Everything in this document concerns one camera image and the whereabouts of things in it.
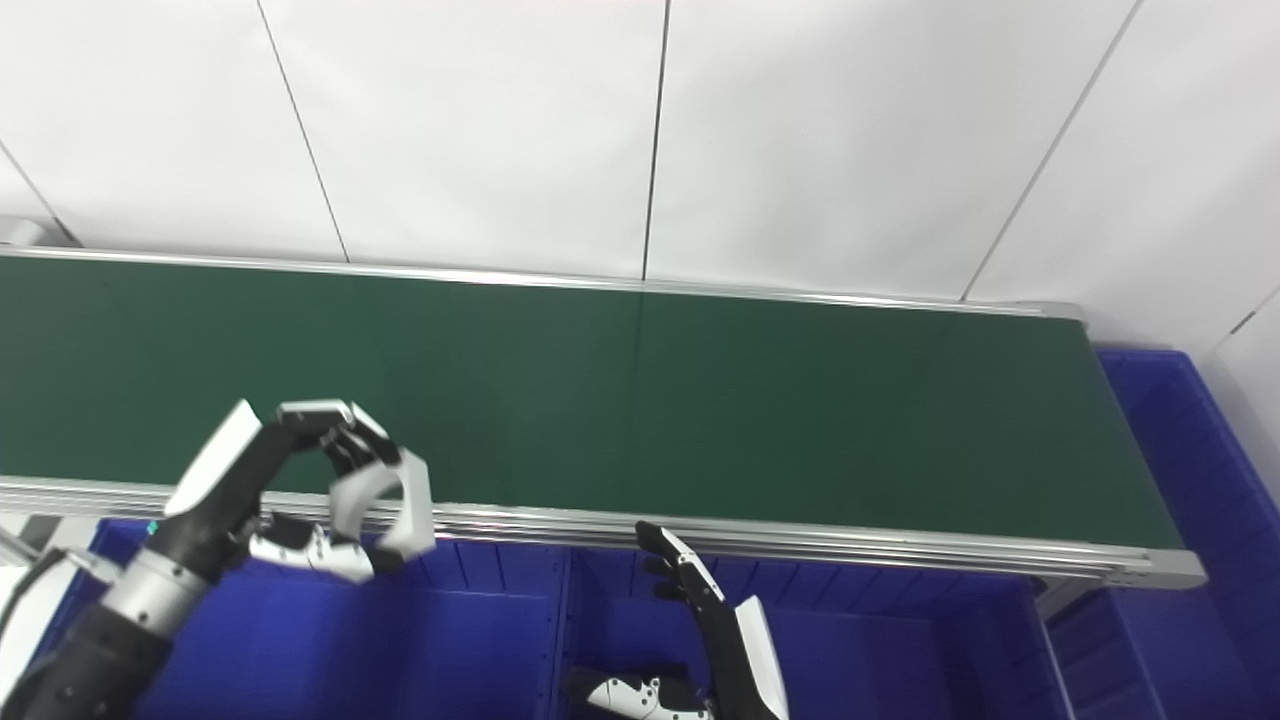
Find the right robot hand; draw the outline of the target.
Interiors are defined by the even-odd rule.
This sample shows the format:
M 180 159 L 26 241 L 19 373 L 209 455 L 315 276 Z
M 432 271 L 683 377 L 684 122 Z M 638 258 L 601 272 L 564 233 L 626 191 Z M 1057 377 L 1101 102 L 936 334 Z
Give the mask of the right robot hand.
M 648 520 L 634 527 L 658 577 L 655 597 L 685 605 L 710 671 L 701 689 L 686 673 L 657 667 L 607 673 L 573 666 L 561 683 L 577 705 L 622 719 L 787 719 L 788 697 L 764 607 L 755 596 L 731 603 L 701 556 L 671 529 Z

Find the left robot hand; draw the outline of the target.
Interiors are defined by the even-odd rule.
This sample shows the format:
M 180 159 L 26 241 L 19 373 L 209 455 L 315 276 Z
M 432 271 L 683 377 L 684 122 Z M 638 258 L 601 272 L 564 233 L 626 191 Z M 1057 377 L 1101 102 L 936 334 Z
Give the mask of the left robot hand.
M 328 520 L 265 512 L 276 474 L 310 451 L 335 473 Z M 436 547 L 429 469 L 357 404 L 292 401 L 262 420 L 241 400 L 180 477 L 147 547 L 210 583 L 247 557 L 365 583 Z

